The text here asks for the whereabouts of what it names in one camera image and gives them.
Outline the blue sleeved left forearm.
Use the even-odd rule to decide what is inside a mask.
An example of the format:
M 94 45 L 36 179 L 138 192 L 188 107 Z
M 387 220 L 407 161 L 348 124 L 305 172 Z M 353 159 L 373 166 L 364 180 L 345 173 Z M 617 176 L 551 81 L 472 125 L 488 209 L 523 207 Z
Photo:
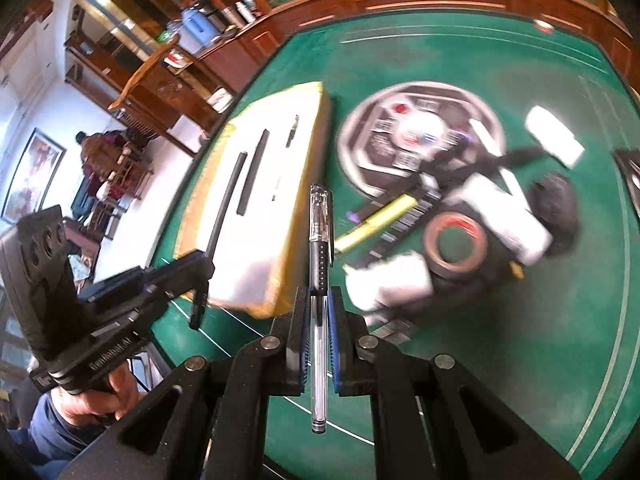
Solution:
M 38 401 L 27 428 L 9 431 L 18 452 L 40 479 L 57 479 L 106 430 L 103 422 L 83 427 L 70 425 L 55 411 L 50 392 Z

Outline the person's left hand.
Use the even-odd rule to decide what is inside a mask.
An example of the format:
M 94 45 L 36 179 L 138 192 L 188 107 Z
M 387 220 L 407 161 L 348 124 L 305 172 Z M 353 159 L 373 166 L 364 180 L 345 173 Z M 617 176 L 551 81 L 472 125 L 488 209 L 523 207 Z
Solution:
M 50 392 L 55 411 L 75 427 L 97 425 L 103 417 L 123 418 L 145 396 L 138 390 L 136 378 L 127 364 L 115 368 L 107 376 L 110 390 L 86 390 L 77 396 L 58 387 Z

